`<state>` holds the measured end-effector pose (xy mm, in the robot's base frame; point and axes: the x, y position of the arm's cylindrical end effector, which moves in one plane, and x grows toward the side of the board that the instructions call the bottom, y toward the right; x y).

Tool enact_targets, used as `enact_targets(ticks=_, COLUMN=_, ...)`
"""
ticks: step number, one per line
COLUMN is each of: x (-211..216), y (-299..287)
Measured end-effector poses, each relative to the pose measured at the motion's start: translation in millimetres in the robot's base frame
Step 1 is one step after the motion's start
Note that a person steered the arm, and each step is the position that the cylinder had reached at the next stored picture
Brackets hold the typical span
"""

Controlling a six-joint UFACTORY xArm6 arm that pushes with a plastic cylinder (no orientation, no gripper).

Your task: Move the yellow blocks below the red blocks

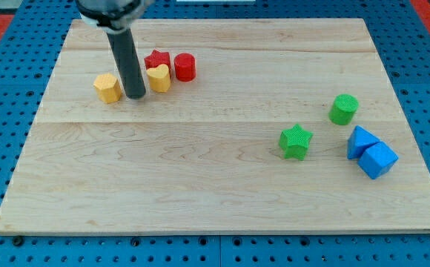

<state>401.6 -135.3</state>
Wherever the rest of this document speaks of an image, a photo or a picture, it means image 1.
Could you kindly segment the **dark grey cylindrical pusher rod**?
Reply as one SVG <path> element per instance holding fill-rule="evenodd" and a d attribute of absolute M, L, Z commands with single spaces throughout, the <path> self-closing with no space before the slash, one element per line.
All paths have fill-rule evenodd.
<path fill-rule="evenodd" d="M 131 30 L 128 28 L 121 33 L 108 33 L 107 37 L 126 97 L 142 98 L 146 88 Z"/>

